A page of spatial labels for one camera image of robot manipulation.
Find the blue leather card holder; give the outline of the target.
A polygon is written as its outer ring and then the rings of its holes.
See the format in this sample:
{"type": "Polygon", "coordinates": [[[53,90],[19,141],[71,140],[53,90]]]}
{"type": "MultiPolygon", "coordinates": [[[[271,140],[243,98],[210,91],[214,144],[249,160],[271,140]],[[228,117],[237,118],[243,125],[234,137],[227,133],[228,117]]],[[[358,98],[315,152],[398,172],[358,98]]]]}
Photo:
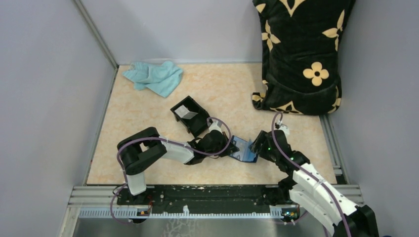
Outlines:
{"type": "Polygon", "coordinates": [[[250,146],[252,144],[252,140],[244,140],[240,137],[233,136],[232,137],[233,145],[238,149],[233,153],[229,154],[228,156],[236,159],[240,162],[245,163],[256,163],[258,159],[258,155],[251,151],[250,146]]]}

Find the black plastic card box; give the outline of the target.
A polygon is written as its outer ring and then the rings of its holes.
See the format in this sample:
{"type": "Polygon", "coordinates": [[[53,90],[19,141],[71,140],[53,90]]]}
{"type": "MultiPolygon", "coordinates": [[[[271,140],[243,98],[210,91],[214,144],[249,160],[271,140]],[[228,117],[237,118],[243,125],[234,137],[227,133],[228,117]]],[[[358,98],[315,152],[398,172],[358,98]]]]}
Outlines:
{"type": "Polygon", "coordinates": [[[187,132],[195,138],[209,128],[207,122],[210,117],[209,113],[191,96],[185,97],[170,108],[170,111],[173,113],[175,120],[180,122],[187,132]]]}

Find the grey credit card stack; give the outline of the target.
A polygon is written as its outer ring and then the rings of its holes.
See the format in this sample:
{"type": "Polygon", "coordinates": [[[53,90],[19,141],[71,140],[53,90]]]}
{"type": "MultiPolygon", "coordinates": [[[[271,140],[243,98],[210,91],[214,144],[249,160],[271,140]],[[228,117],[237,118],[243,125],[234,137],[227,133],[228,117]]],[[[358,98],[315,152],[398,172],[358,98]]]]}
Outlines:
{"type": "Polygon", "coordinates": [[[198,113],[190,111],[184,105],[179,106],[177,109],[174,110],[175,114],[177,114],[181,119],[192,119],[198,113]]]}

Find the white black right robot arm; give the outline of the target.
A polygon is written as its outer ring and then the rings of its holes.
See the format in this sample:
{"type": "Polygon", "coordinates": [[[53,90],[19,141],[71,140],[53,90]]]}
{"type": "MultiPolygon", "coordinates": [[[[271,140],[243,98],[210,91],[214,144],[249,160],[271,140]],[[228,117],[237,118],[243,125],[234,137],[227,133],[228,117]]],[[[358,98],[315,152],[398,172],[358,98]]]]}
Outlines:
{"type": "Polygon", "coordinates": [[[288,175],[278,183],[280,201],[302,206],[329,236],[379,235],[374,211],[356,204],[327,182],[303,153],[292,150],[283,131],[260,131],[250,150],[288,175]]]}

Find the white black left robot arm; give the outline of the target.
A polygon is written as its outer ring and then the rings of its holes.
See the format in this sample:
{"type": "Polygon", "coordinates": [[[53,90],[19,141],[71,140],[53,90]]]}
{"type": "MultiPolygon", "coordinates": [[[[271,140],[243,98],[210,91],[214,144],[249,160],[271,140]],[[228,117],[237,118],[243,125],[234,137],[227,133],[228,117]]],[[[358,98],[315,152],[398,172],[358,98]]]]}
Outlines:
{"type": "Polygon", "coordinates": [[[155,127],[144,129],[117,144],[117,160],[123,169],[128,197],[136,204],[148,198],[145,170],[159,159],[185,165],[201,163],[206,157],[225,157],[239,151],[233,138],[219,128],[204,137],[181,143],[161,136],[155,127]]]}

